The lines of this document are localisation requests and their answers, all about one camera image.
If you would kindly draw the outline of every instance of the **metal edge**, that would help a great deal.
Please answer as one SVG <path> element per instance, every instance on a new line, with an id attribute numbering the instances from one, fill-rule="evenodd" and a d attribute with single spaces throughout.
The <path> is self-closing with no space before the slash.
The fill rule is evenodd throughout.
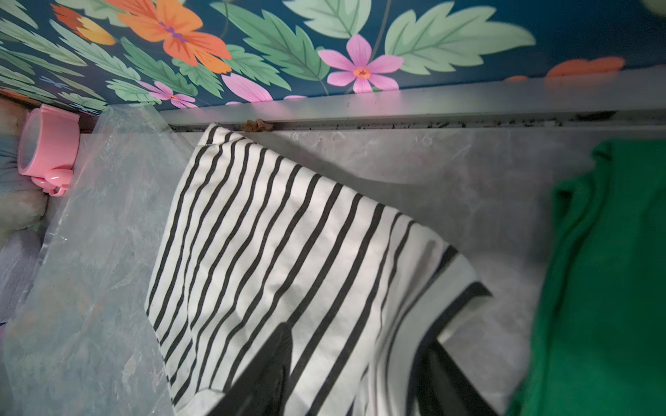
<path id="1" fill-rule="evenodd" d="M 541 114 L 666 108 L 666 67 L 519 83 L 445 85 L 233 106 L 162 110 L 172 126 L 270 122 L 390 120 L 493 114 Z"/>

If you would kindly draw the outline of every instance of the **plastic sheet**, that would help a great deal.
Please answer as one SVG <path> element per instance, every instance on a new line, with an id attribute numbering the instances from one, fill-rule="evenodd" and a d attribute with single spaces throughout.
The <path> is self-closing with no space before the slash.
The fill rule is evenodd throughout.
<path id="1" fill-rule="evenodd" d="M 152 107 L 110 107 L 83 137 L 34 286 L 4 335 L 8 414 L 172 414 L 143 305 L 192 150 Z"/>

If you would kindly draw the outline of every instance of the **striped shirt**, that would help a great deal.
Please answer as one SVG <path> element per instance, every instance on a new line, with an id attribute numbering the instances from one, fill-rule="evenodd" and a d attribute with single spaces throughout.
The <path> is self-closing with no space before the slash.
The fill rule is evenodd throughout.
<path id="1" fill-rule="evenodd" d="M 411 415 L 424 346 L 488 295 L 429 228 L 210 126 L 145 306 L 179 416 L 214 407 L 282 322 L 293 339 L 285 415 Z"/>

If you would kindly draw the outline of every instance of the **green fabric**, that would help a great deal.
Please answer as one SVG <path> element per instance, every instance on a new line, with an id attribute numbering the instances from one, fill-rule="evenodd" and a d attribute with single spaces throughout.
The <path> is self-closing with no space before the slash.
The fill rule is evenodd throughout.
<path id="1" fill-rule="evenodd" d="M 612 140 L 556 187 L 555 247 L 510 416 L 666 414 L 666 141 Z"/>

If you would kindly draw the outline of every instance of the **pink flower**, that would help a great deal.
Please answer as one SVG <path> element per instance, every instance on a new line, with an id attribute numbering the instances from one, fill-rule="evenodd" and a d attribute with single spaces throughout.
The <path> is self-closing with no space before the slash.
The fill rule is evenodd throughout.
<path id="1" fill-rule="evenodd" d="M 158 100 L 171 100 L 171 104 L 178 108 L 196 108 L 196 105 L 192 104 L 196 101 L 194 98 L 185 95 L 185 94 L 173 94 L 173 90 L 166 85 L 162 84 L 159 81 L 155 81 L 154 86 L 144 83 L 143 81 L 137 81 L 142 87 L 150 90 L 150 96 L 155 97 Z"/>
<path id="2" fill-rule="evenodd" d="M 398 83 L 394 79 L 378 74 L 396 72 L 402 66 L 403 58 L 382 55 L 368 63 L 372 49 L 368 41 L 361 35 L 354 35 L 349 39 L 347 53 L 349 53 L 351 61 L 338 51 L 330 49 L 319 51 L 322 61 L 331 67 L 342 69 L 342 72 L 332 72 L 328 75 L 329 84 L 344 87 L 354 81 L 354 92 L 357 94 L 371 93 L 370 83 L 382 91 L 399 89 Z"/>
<path id="3" fill-rule="evenodd" d="M 222 81 L 224 81 L 224 84 L 231 90 L 232 93 L 251 103 L 273 101 L 273 97 L 270 96 L 270 93 L 264 87 L 238 74 L 232 73 L 231 75 L 223 75 Z M 304 98 L 307 97 L 303 95 L 288 95 L 284 97 L 285 100 L 298 100 Z M 242 103 L 238 101 L 229 101 L 226 103 L 226 105 L 238 104 Z"/>

